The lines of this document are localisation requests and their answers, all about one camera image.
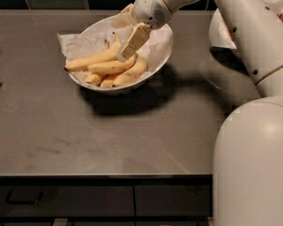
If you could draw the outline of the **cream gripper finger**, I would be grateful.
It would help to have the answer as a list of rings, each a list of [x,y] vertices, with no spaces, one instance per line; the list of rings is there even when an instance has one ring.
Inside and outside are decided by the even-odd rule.
[[[123,10],[121,10],[111,20],[111,26],[113,28],[123,28],[127,26],[134,26],[139,23],[138,18],[134,13],[134,5],[129,4]]]
[[[116,58],[121,62],[128,61],[149,40],[151,31],[151,26],[148,24],[139,23],[134,25],[129,30],[128,36],[122,43]]]

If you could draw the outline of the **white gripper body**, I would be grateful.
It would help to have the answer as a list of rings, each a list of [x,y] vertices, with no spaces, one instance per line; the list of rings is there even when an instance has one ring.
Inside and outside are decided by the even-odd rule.
[[[148,24],[154,30],[160,29],[172,18],[164,0],[135,0],[133,13],[140,23]]]

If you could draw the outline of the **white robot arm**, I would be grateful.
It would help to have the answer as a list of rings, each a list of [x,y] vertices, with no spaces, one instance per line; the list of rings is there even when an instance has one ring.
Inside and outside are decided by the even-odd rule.
[[[152,30],[196,0],[135,0],[112,21],[133,26],[127,60]],[[259,99],[223,123],[213,155],[214,226],[283,226],[283,23],[263,0],[214,0]]]

